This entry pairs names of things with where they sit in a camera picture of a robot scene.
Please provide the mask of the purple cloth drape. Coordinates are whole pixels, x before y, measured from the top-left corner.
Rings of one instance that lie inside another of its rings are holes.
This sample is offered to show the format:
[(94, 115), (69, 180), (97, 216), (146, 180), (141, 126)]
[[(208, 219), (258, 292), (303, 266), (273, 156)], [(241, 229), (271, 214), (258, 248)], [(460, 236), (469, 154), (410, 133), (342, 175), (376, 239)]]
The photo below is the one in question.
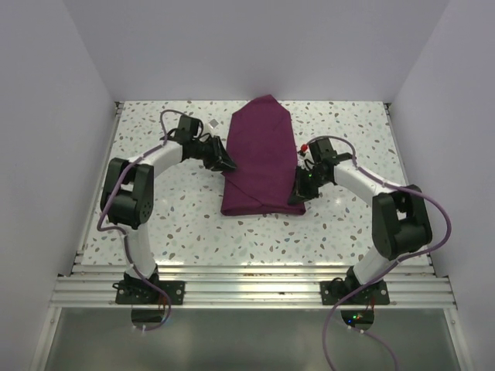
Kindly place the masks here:
[(301, 216), (288, 199), (298, 165), (290, 112), (273, 96), (258, 97), (231, 116), (227, 153), (237, 169), (224, 173), (224, 216), (281, 213)]

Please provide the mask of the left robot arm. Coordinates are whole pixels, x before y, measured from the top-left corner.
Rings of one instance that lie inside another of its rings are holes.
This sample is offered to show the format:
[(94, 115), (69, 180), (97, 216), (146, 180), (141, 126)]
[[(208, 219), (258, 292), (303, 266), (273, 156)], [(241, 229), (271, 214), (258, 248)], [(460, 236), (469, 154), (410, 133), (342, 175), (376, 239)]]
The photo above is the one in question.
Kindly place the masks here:
[(148, 221), (155, 200), (155, 178), (188, 159), (200, 160), (212, 172), (232, 172), (237, 166), (220, 137), (207, 130), (199, 119), (173, 110), (179, 115), (177, 126), (167, 130), (160, 144), (133, 158), (113, 158), (108, 163), (101, 193), (100, 232), (121, 234), (127, 268), (116, 289), (124, 297), (149, 304), (166, 294), (161, 288), (158, 265), (152, 256)]

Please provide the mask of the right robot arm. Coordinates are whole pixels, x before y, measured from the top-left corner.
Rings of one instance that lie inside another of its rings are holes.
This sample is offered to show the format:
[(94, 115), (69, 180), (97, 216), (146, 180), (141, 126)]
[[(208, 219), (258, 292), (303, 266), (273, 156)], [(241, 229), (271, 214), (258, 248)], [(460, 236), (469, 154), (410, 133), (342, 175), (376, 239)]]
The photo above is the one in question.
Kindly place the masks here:
[(304, 203), (320, 196), (327, 184), (351, 191), (371, 208), (373, 248), (325, 290), (334, 298), (345, 296), (362, 303), (372, 294), (369, 281), (382, 274), (398, 258), (418, 252), (432, 241), (432, 228), (420, 188), (401, 186), (360, 167), (356, 152), (339, 153), (330, 137), (319, 137), (302, 145), (299, 154), (304, 166), (295, 171), (288, 204)]

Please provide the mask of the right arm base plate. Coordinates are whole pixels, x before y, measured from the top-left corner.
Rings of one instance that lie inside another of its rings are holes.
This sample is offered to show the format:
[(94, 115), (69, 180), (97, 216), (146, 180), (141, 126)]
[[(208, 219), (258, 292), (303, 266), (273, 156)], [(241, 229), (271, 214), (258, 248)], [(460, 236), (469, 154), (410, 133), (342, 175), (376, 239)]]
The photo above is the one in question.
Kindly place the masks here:
[(361, 288), (352, 279), (334, 278), (331, 281), (320, 281), (319, 292), (323, 305), (335, 305), (342, 298), (349, 295), (354, 290), (358, 290), (356, 294), (345, 300), (342, 305), (389, 305), (387, 284), (384, 280), (378, 281), (368, 287)]

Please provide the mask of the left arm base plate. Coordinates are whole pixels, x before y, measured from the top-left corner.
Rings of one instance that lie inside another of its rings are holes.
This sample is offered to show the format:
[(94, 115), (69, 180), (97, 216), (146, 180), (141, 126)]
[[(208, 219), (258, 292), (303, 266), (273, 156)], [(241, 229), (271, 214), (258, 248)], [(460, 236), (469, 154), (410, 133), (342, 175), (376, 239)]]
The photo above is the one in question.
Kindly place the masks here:
[(182, 305), (185, 296), (184, 281), (158, 281), (154, 285), (159, 291), (141, 280), (113, 283), (117, 291), (115, 303), (118, 305)]

